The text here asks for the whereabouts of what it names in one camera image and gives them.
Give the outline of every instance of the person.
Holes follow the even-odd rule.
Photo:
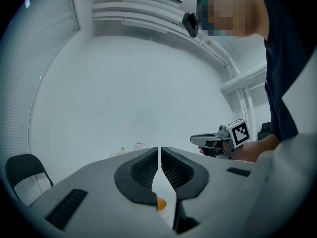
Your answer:
[[[267,57],[265,90],[271,111],[271,135],[237,148],[233,160],[255,162],[262,152],[298,134],[282,101],[316,46],[316,30],[307,2],[313,0],[208,0],[208,24],[226,35],[264,38]]]

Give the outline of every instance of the black and white marker cube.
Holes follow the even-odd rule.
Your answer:
[[[250,134],[247,128],[246,121],[243,119],[238,119],[226,125],[226,129],[229,131],[234,148],[243,145],[245,142],[249,141]]]

